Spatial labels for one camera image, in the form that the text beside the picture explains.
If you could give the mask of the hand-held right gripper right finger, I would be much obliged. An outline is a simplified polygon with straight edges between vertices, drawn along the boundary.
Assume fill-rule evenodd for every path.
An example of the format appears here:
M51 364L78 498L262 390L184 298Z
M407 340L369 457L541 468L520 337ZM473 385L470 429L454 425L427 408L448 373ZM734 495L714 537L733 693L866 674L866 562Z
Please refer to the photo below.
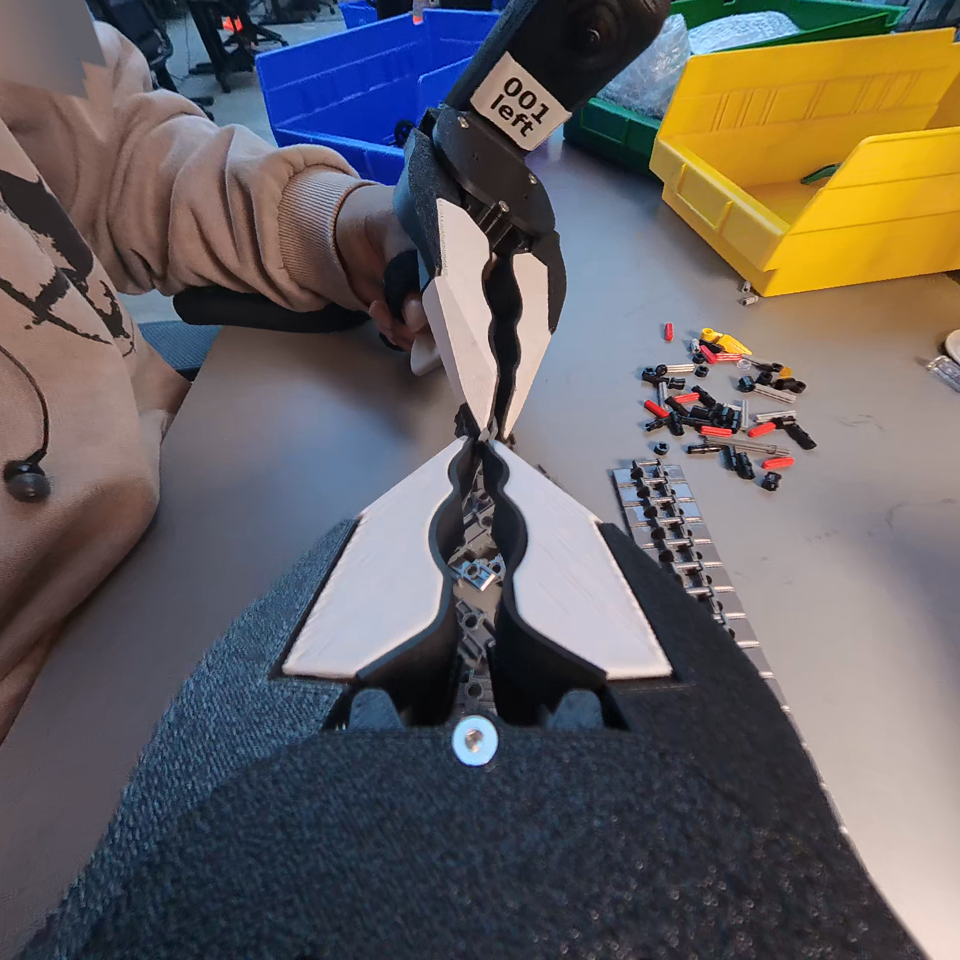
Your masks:
M536 682L664 679L671 665L600 519L503 442L484 444L506 565L503 650Z

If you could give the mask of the yellow plastic storage bin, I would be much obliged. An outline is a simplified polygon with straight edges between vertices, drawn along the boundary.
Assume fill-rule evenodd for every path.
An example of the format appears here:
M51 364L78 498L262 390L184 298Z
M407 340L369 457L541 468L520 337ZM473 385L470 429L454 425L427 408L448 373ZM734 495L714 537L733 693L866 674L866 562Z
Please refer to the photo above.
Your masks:
M955 35L691 57L650 161L663 201L762 296L956 270Z

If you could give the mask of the grey chair seat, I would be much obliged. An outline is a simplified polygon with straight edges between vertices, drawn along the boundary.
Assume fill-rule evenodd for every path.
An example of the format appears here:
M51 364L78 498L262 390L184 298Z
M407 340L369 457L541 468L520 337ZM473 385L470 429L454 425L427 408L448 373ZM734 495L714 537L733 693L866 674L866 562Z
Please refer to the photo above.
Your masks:
M194 381L221 330L219 325L192 325L181 319L139 326L143 339L183 378Z

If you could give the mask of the grey desk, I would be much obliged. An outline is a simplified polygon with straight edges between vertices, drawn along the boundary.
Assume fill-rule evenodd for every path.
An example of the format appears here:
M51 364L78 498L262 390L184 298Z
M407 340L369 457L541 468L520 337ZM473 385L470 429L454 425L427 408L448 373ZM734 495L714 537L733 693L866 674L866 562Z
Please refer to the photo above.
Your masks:
M619 522L608 472L649 452L639 379L725 331L791 367L818 444L777 492L674 447L858 852L932 958L958 958L958 329L944 274L739 304L660 187L559 139L531 155L567 265L520 455ZM664 324L674 325L672 342ZM446 378L368 327L222 331L163 446L154 525L82 609L2 745L2 958L54 909L210 644L335 523L447 444Z

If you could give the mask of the blue plastic storage bin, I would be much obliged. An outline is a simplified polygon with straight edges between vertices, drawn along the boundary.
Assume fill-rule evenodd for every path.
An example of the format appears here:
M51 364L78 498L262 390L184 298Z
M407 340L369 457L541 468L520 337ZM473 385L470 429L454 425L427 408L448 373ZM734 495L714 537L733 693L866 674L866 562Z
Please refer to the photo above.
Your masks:
M256 69L279 146L334 150L364 179L394 185L397 140L438 107L499 12L432 8L262 54Z

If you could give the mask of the pile of small building pieces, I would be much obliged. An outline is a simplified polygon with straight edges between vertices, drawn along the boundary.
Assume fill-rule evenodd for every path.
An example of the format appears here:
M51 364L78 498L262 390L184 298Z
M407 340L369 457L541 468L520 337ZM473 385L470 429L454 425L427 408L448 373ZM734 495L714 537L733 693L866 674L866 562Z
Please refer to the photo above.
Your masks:
M762 358L737 337L704 327L673 362L642 366L651 391L644 430L685 441L690 457L712 459L739 479L775 493L801 453L818 449L801 424L808 390L791 366Z

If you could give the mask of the person's beige hoodie torso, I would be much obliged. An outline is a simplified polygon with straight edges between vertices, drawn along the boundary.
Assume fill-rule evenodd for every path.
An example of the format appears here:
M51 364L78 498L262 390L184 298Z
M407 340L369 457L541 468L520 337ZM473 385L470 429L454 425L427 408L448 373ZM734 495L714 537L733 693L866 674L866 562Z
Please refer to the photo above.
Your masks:
M2 83L2 738L66 623L153 518L188 390L66 208L84 102ZM39 462L46 500L7 493L14 460Z

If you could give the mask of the clear plastic parts bag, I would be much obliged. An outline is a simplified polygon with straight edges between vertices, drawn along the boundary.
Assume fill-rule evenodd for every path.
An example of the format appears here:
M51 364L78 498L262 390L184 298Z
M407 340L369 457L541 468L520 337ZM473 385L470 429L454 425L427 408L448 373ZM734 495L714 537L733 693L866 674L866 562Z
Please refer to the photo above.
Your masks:
M687 32L692 55L705 55L741 47L792 39L800 28L775 10L731 14L703 23Z
M660 121L666 115L690 57L686 20L682 14L671 14L651 46L605 85L596 97Z

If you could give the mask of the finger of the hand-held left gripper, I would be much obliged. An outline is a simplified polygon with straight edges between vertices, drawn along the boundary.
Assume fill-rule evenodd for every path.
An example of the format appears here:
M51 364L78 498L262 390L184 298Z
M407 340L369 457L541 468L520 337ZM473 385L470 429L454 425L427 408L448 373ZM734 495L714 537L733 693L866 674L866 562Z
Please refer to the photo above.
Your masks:
M439 267L422 303L455 397L467 407L479 440L496 436L499 363L492 345L494 312L484 289L489 239L467 210L438 198Z
M496 321L498 386L495 420L500 439L513 432L543 363L549 328L548 269L531 251L516 254L507 271L508 308Z

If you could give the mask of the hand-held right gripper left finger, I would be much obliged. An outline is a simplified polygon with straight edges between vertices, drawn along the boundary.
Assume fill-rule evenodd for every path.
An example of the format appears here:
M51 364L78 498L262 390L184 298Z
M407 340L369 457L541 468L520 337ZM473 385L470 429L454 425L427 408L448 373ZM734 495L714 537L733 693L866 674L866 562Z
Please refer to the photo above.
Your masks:
M472 442L456 438L369 504L281 666L287 677L424 682L455 647L450 557Z

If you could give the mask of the green plastic storage bin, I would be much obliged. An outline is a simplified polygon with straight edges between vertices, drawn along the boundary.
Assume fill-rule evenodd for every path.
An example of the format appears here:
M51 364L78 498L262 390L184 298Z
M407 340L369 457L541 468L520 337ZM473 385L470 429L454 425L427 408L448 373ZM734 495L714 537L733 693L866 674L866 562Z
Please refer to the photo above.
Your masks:
M906 12L903 4L839 1L682 1L671 15L683 17L690 32L722 19L760 14L784 16L796 32L769 39L738 40L721 51L805 42L858 39L890 33ZM563 129L564 140L619 169L652 177L650 160L661 120L602 100L591 100Z

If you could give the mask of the pile of grey track links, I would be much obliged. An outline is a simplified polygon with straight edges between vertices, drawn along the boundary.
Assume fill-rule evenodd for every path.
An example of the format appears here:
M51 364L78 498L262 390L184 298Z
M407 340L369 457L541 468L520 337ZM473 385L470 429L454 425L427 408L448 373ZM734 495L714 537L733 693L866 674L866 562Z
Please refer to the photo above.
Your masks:
M462 499L462 540L449 562L457 627L454 711L458 716L498 716L492 655L506 563L493 534L495 508L478 465Z

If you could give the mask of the background black office chair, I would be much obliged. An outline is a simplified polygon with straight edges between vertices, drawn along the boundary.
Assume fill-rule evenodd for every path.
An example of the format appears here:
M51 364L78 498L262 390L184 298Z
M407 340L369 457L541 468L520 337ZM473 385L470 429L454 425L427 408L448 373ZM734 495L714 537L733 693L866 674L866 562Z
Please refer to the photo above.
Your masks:
M250 1L186 1L208 60L190 67L194 76L216 79L223 93L231 93L234 74L252 74L263 44L286 48L278 32L255 23Z

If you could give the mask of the person's left hand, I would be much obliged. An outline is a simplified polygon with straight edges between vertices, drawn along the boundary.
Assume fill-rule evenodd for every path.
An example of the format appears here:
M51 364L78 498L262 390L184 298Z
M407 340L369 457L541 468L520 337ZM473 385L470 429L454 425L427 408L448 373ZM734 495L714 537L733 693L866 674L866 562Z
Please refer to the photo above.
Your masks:
M388 263L414 249L394 210L393 193L392 186L383 184L350 192L337 216L335 242L350 288L378 332L410 353L429 328L420 292L406 295L399 314L391 310L383 292Z

